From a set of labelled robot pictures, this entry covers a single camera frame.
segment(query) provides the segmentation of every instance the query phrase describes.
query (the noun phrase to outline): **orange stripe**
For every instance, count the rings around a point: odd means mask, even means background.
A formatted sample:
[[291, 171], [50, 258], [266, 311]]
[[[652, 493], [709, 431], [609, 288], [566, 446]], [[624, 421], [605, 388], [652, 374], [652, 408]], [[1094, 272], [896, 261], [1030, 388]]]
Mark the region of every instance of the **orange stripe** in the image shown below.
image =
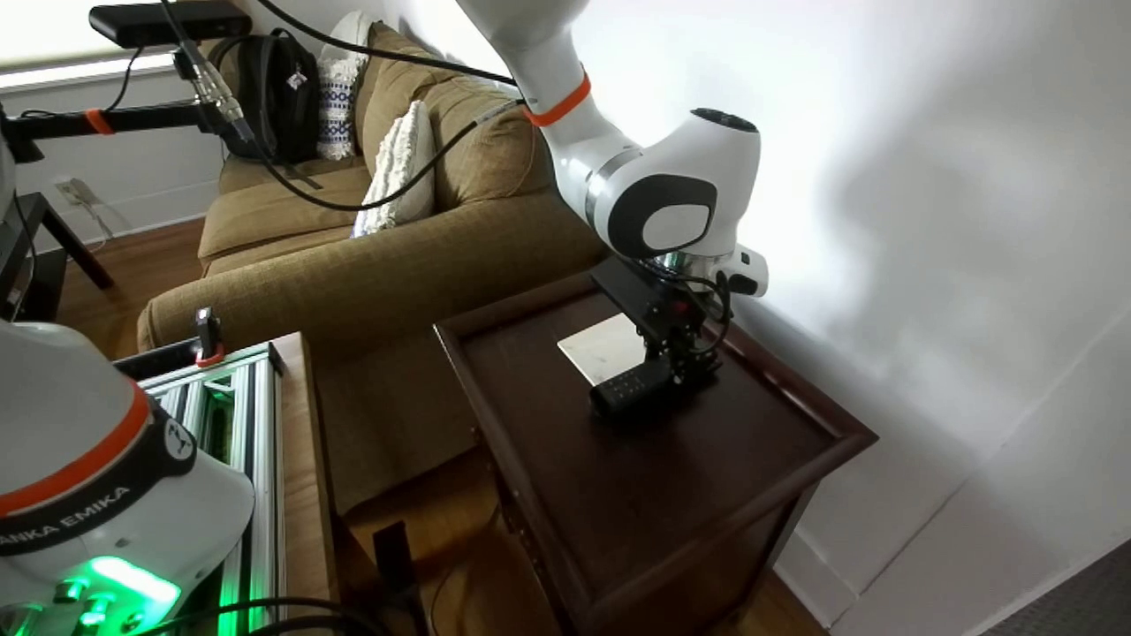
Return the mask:
[[84, 124], [95, 130], [95, 136], [114, 136], [110, 119], [102, 118], [102, 110], [84, 110], [82, 115]]
[[56, 475], [50, 475], [29, 489], [0, 496], [0, 519], [10, 514], [21, 514], [21, 509], [43, 506], [43, 503], [84, 484], [97, 469], [106, 469], [120, 454], [128, 454], [133, 446], [144, 421], [148, 421], [148, 397], [133, 387], [130, 410], [120, 418], [120, 424], [95, 449], [77, 455], [75, 464], [58, 466]]
[[591, 75], [584, 75], [580, 85], [562, 104], [553, 104], [545, 115], [531, 110], [527, 118], [533, 126], [550, 126], [550, 124], [566, 119], [586, 96], [591, 96]]

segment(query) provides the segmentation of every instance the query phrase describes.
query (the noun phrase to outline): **white pillow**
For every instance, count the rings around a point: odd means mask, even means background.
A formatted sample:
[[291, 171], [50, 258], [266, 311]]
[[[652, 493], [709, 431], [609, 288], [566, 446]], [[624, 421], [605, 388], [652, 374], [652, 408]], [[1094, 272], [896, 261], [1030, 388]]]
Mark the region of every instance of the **white pillow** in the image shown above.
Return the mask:
[[[424, 171], [424, 164], [433, 157], [433, 136], [428, 119], [428, 105], [421, 100], [410, 104], [404, 118], [391, 119], [385, 130], [377, 157], [375, 157], [375, 178], [360, 198], [360, 206], [380, 203], [391, 192], [398, 192], [410, 178]], [[424, 218], [433, 203], [433, 172], [428, 171], [405, 196], [358, 212], [353, 236], [377, 235], [385, 226], [404, 226], [414, 218]]]
[[[331, 27], [336, 38], [366, 45], [366, 19], [360, 12], [348, 12]], [[316, 51], [316, 157], [325, 159], [347, 159], [353, 157], [353, 89], [364, 66], [364, 54], [321, 45]]]

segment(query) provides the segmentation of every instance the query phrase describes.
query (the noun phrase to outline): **wooden side table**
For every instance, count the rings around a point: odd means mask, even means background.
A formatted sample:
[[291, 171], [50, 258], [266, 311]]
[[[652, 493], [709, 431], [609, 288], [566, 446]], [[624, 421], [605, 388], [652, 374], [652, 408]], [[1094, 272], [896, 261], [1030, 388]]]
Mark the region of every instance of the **wooden side table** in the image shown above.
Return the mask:
[[511, 530], [567, 634], [688, 636], [734, 607], [871, 431], [730, 332], [716, 381], [644, 431], [591, 418], [559, 341], [610, 319], [572, 276], [433, 324]]

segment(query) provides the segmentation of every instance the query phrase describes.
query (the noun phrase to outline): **couch armrest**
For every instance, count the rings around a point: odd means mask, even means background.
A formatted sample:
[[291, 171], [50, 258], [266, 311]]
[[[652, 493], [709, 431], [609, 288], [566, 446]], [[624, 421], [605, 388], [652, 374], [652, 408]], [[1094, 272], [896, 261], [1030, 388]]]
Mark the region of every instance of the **couch armrest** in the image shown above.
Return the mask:
[[215, 272], [148, 301], [140, 350], [187, 341], [213, 308], [229, 345], [305, 332], [358, 350], [596, 261], [596, 236], [553, 198], [466, 203], [414, 226]]

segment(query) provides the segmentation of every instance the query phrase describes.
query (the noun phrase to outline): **white wall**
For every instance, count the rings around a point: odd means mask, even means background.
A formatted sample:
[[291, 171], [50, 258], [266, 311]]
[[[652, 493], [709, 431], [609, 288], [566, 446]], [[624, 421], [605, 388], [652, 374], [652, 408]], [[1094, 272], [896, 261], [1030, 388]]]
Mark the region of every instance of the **white wall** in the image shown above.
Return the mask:
[[[4, 89], [5, 118], [25, 110], [82, 115], [106, 105], [120, 75], [77, 77], [64, 85]], [[174, 72], [139, 75], [123, 105], [155, 105], [187, 100], [189, 85]], [[215, 196], [223, 145], [199, 126], [123, 130], [110, 138], [50, 138], [43, 159], [18, 165], [21, 192], [43, 192], [66, 226], [84, 239], [106, 239], [106, 229], [77, 206], [56, 196], [58, 178], [82, 178], [102, 206], [91, 206], [114, 236], [185, 224], [206, 212]]]
[[[360, 4], [498, 66], [454, 4]], [[763, 130], [742, 239], [775, 283], [742, 324], [878, 436], [776, 563], [835, 634], [990, 625], [1131, 533], [1122, 25], [1119, 0], [592, 0], [576, 22], [636, 142], [699, 104]]]

